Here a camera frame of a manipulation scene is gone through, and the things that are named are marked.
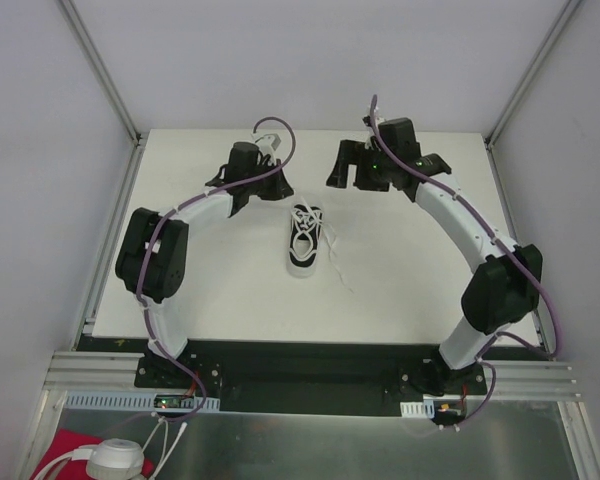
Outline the white shoelace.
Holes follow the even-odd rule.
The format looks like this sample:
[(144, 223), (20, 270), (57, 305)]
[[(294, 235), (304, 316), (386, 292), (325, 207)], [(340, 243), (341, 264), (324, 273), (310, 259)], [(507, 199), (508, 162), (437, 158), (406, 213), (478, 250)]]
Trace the white shoelace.
[(322, 209), (322, 211), (323, 211), (323, 227), (322, 227), (322, 235), (321, 235), (321, 240), (320, 240), (318, 257), (319, 257), (321, 246), (323, 244), (325, 244), (326, 248), (328, 250), (328, 253), (327, 253), (328, 260), (329, 260), (331, 266), (333, 267), (333, 269), (335, 270), (335, 272), (337, 273), (341, 284), (348, 291), (353, 293), (354, 290), (351, 288), (351, 286), (347, 282), (345, 275), (343, 274), (342, 270), (340, 269), (340, 267), (337, 263), (338, 255), (336, 253), (336, 245), (337, 245), (336, 231), (335, 231), (334, 227), (329, 222), (326, 221), (325, 211), (323, 209), (321, 202), (315, 197), (307, 198), (307, 197), (304, 197), (301, 195), (296, 195), (291, 203), (291, 207), (289, 210), (289, 221), (290, 221), (291, 208), (296, 203), (301, 203), (301, 204), (304, 204), (307, 206), (318, 206)]

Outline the black white canvas sneaker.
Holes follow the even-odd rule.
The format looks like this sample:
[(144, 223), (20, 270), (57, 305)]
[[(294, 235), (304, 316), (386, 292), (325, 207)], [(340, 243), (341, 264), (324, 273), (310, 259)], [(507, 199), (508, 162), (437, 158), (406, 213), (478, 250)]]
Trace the black white canvas sneaker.
[(287, 251), (287, 270), (292, 276), (307, 278), (316, 270), (322, 227), (320, 207), (301, 203), (292, 206)]

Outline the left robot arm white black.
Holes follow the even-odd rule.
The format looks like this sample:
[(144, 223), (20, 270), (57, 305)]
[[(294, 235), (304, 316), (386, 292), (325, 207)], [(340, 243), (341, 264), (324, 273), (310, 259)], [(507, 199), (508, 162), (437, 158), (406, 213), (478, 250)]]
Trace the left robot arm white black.
[(288, 160), (250, 142), (236, 142), (229, 160), (206, 189), (166, 212), (140, 207), (129, 219), (115, 262), (115, 275), (138, 302), (149, 336), (148, 347), (162, 357), (156, 375), (168, 388), (184, 387), (190, 363), (181, 358), (188, 343), (177, 320), (166, 318), (165, 301), (183, 283), (188, 243), (194, 233), (235, 216), (249, 199), (285, 199), (293, 193), (283, 168)]

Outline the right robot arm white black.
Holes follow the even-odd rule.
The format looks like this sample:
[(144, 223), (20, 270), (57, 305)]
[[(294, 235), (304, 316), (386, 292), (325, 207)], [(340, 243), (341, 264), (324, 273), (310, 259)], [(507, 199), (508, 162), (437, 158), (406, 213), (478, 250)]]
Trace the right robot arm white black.
[(453, 394), (497, 336), (538, 306), (543, 258), (537, 247), (521, 246), (496, 231), (462, 193), (446, 161), (422, 153), (410, 119), (366, 115), (363, 123), (367, 139), (341, 141), (327, 186), (404, 193), (438, 223), (472, 273), (461, 297), (461, 320), (409, 375), (418, 392)]

